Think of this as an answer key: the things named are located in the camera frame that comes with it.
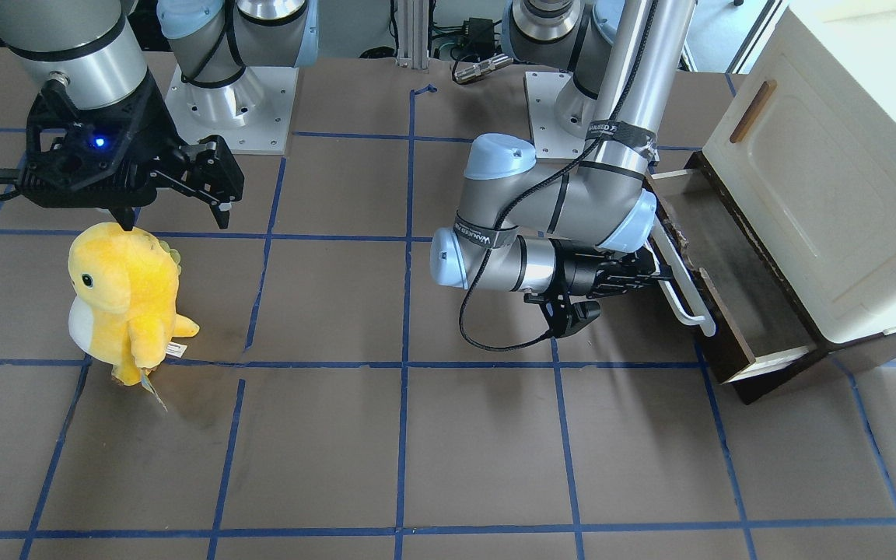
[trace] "light blue joint cap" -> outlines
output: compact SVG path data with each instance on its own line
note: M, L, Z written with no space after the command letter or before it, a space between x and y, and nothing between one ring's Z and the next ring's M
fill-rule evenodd
M641 196L632 211L622 221L621 226L618 226L618 229L611 234L611 237L600 244L600 247L625 253L640 249L652 231L655 206L655 195L651 191L642 189Z
M157 0L157 21L166 39L181 39L202 29L223 9L223 0Z
M509 18L511 17L511 10L513 9L513 0L507 3L507 8L504 9L504 16L502 16L502 22L500 22L500 49L504 54L507 54L508 57L513 60L518 60L516 54L513 53L513 44L509 42Z
M462 248L450 227L438 229L431 239L431 278L442 286L469 289Z
M625 3L618 0L597 0L593 4L593 24L597 25L600 35L604 36L608 45L614 44L614 36L618 34L618 25L621 22L621 12L625 10Z
M320 27L317 27L317 0L309 0L306 7L306 25L303 26L303 42L299 43L294 68L313 66L320 53Z
M535 162L530 142L512 135L480 135L472 142L464 174L470 180L500 180L529 171Z

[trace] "plush toy foot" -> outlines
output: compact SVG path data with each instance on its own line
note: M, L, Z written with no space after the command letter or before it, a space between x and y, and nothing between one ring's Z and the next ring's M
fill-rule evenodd
M134 386L140 383L140 369L134 362L113 366L113 377L127 387Z
M172 337L194 337L199 332L199 325L195 321L184 315L175 315L175 328L171 333Z

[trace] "velcro strap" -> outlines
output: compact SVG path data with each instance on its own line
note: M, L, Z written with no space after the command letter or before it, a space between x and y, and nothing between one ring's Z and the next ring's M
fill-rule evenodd
M516 226L509 229L492 229L476 226L455 214L455 234L487 249L499 249L516 241Z
M624 121L593 121L586 129L586 139L595 138L623 143L643 155L655 152L655 132Z

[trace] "robotic arm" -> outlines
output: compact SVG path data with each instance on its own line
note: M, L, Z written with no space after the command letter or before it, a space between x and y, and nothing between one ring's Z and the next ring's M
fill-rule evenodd
M570 15L579 0L515 0L512 25L520 25L519 1L520 9L537 18L541 33L569 34L583 18ZM541 306L550 326L537 341L560 338L600 316L597 302L573 304L570 297L600 298L668 278L645 247L656 201L642 182L694 4L626 1L583 153L562 170L540 166L534 147L522 139L476 138L455 224L438 230L431 247L435 281L469 290L460 315L477 284L522 291L527 302ZM565 20L573 23L557 23ZM523 39L562 43L562 37L547 34ZM570 173L576 167L579 172ZM516 233L519 226L575 241L526 238ZM488 347L468 337L461 317L460 327L466 340L485 350L527 346Z
M0 37L40 85L22 169L0 182L44 207L109 209L127 230L169 187L227 227L244 175L223 138L179 138L120 1L0 0ZM44 149L46 131L63 135Z

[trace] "plush toy arm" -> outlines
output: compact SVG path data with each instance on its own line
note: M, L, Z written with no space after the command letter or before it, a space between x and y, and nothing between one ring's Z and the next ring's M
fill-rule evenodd
M138 368L155 368L164 359L170 336L164 323L154 316L141 316L129 321L131 354Z

